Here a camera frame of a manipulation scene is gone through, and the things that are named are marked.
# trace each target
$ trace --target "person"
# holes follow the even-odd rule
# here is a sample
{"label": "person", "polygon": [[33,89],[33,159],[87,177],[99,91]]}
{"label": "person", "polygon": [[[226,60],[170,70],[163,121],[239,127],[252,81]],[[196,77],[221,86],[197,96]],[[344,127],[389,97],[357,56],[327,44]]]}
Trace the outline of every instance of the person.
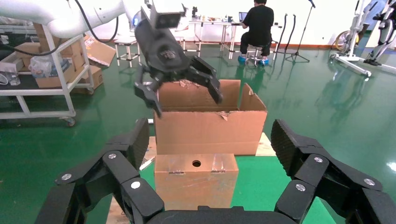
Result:
{"label": "person", "polygon": [[[374,16],[381,14],[386,6],[387,0],[371,0],[371,2],[364,8],[363,12],[368,13],[366,20],[363,22],[363,29],[358,33],[359,40],[356,43],[358,46],[367,30],[373,30],[378,21],[373,20]],[[377,3],[374,8],[369,12],[369,9]]]}
{"label": "person", "polygon": [[248,53],[248,45],[264,46],[259,61],[268,64],[269,48],[272,43],[271,27],[274,24],[274,11],[265,6],[267,0],[254,0],[255,7],[251,8],[242,22],[244,29],[249,27],[249,32],[242,35],[240,39],[240,52],[238,61],[244,63]]}

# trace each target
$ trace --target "white robotic arm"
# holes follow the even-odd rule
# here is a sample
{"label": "white robotic arm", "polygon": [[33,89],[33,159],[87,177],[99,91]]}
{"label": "white robotic arm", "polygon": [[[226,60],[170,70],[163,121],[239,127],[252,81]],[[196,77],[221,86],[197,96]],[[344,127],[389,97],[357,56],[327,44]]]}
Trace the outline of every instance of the white robotic arm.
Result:
{"label": "white robotic arm", "polygon": [[[151,14],[143,0],[79,0],[92,28],[124,13],[131,21],[141,9],[153,27],[159,24],[163,24],[164,28],[174,27],[174,24],[170,24],[170,15],[178,14],[180,17],[184,11],[182,3],[179,0],[154,2],[150,5],[155,5],[156,9]],[[46,25],[54,36],[60,38],[72,38],[89,30],[75,0],[0,0],[0,15]],[[173,22],[177,26],[177,17]]]}
{"label": "white robotic arm", "polygon": [[[79,2],[92,28],[126,12],[122,0]],[[0,15],[46,25],[54,36],[60,38],[75,37],[89,30],[75,0],[0,0]]]}

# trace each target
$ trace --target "camera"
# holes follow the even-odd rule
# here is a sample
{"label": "camera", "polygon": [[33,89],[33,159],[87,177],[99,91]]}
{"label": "camera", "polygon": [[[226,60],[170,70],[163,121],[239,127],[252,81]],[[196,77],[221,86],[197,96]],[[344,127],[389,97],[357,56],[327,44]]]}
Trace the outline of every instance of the camera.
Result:
{"label": "camera", "polygon": [[176,28],[186,8],[178,1],[153,0],[141,7],[144,16],[154,29]]}

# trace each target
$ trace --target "microphone stand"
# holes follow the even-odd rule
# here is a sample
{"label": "microphone stand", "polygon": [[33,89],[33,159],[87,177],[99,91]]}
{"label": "microphone stand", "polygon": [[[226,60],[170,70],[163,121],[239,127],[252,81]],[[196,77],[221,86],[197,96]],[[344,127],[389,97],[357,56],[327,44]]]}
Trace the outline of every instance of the microphone stand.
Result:
{"label": "microphone stand", "polygon": [[[308,60],[305,57],[300,55],[299,50],[301,47],[301,42],[303,41],[303,38],[304,38],[305,30],[307,29],[307,25],[308,25],[309,18],[311,16],[312,8],[313,8],[313,5],[311,6],[310,12],[308,14],[307,22],[305,24],[303,35],[301,36],[300,44],[298,45],[297,51],[295,53],[292,53],[289,57],[287,57],[286,61],[295,62],[295,63],[309,63],[310,62],[310,60]],[[304,59],[305,61],[304,62],[296,62],[297,57],[300,57],[300,58]]]}

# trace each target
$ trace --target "black pants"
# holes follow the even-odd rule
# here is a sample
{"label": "black pants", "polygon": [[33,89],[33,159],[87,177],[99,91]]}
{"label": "black pants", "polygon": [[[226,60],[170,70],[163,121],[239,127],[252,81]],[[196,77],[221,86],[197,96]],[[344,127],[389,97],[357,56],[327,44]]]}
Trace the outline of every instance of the black pants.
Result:
{"label": "black pants", "polygon": [[[262,48],[261,56],[268,56],[269,55],[269,48],[271,47],[272,40],[270,40],[267,44],[264,44],[264,47]],[[248,45],[252,45],[249,37],[249,32],[246,32],[242,35],[240,38],[240,52],[242,54],[247,54],[248,53]]]}

